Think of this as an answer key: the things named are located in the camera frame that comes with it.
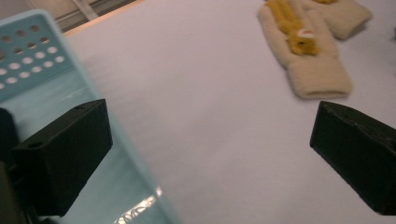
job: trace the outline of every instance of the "stuffed animal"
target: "stuffed animal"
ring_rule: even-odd
[[[330,3],[334,3],[338,0],[313,0],[313,1],[317,2],[317,3],[321,3],[321,4],[330,4]]]
[[[304,29],[287,0],[268,0],[265,5],[271,8],[279,30],[288,36],[291,52],[298,55],[319,53],[314,32]]]

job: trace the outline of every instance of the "cream fabric item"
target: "cream fabric item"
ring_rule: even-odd
[[[295,93],[307,99],[326,99],[348,96],[352,84],[337,60],[338,50],[325,21],[317,11],[304,11],[299,0],[289,0],[304,28],[312,29],[317,37],[320,53],[317,56],[299,56],[291,53],[287,36],[276,25],[271,9],[266,5],[259,11],[259,19],[268,45],[276,58],[288,70]]]
[[[304,9],[318,11],[332,34],[339,39],[347,39],[356,34],[373,17],[366,7],[354,0],[338,0],[331,4],[321,4],[313,0],[300,1]]]

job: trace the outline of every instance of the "white table surface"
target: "white table surface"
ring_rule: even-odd
[[[396,127],[396,1],[338,41],[348,105]],[[146,0],[68,37],[184,223],[395,223],[310,146],[319,100],[294,95],[262,0]]]

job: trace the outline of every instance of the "light blue plastic basket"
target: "light blue plastic basket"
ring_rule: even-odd
[[[0,21],[0,107],[21,140],[70,108],[100,99],[52,17],[32,10]],[[57,223],[180,223],[111,112],[114,146]]]

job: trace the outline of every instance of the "screw hole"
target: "screw hole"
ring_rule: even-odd
[[[41,41],[42,44],[47,44],[48,42],[50,42],[50,40],[47,37],[45,37],[45,36],[41,37],[40,41]]]
[[[28,47],[29,49],[34,49],[34,48],[35,48],[35,43],[29,42],[29,43],[27,44],[27,47]]]
[[[20,73],[20,77],[21,78],[27,78],[27,77],[29,77],[30,76],[30,73],[28,73],[28,72],[21,72]]]
[[[46,53],[39,51],[39,52],[37,52],[37,53],[35,54],[35,57],[36,57],[37,59],[43,59],[44,57],[46,57]]]
[[[48,53],[56,53],[57,51],[58,51],[58,49],[55,48],[55,47],[50,47],[50,48],[47,49]]]
[[[23,53],[23,49],[21,49],[21,48],[15,48],[15,49],[14,49],[14,53],[16,53],[16,54],[22,54],[22,53]]]
[[[39,73],[41,72],[43,69],[40,66],[36,66],[32,68],[32,72],[33,73]]]
[[[21,65],[18,63],[11,63],[8,67],[12,70],[16,70],[16,69],[19,69],[21,67]]]
[[[22,59],[22,62],[23,62],[23,63],[26,63],[26,64],[32,63],[32,62],[33,62],[33,58],[30,58],[30,57],[23,58],[23,59]]]
[[[42,145],[43,145],[42,142],[36,142],[36,143],[29,144],[28,147],[29,148],[34,148],[34,147],[40,147]]]
[[[17,82],[18,82],[18,80],[15,77],[9,77],[6,79],[6,83],[8,83],[8,84],[14,84]]]
[[[3,35],[1,39],[6,43],[11,43],[12,39],[9,35]]]
[[[53,62],[44,62],[44,67],[52,67]]]
[[[19,37],[26,37],[26,33],[23,30],[18,30],[17,31],[17,36]]]
[[[30,29],[31,29],[33,32],[39,32],[39,31],[40,31],[40,27],[37,26],[37,25],[31,26]]]
[[[55,62],[57,63],[62,63],[64,61],[64,57],[63,56],[58,56],[55,58]]]

